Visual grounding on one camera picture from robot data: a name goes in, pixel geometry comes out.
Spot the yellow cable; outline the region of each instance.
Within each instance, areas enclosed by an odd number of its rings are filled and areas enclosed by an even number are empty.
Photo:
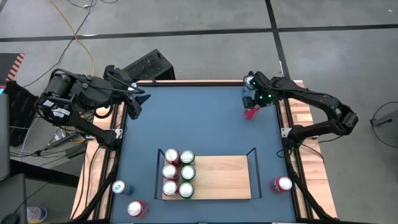
[[[94,73],[95,73],[95,65],[94,65],[93,56],[90,54],[90,51],[88,51],[88,49],[86,48],[86,46],[84,46],[84,45],[79,41],[79,39],[78,39],[77,36],[76,36],[76,32],[75,32],[75,30],[73,29],[72,25],[70,25],[68,19],[67,19],[67,18],[65,17],[65,15],[61,12],[61,10],[57,7],[57,5],[53,2],[53,0],[50,0],[50,2],[51,2],[51,4],[56,8],[56,10],[61,14],[61,16],[63,17],[63,19],[65,20],[65,22],[67,22],[67,24],[69,25],[70,29],[71,29],[72,32],[73,32],[73,35],[75,36],[76,41],[86,50],[86,52],[88,53],[88,56],[90,56],[91,64],[92,64],[92,66],[93,66],[93,67],[91,68],[91,74],[94,75]]]

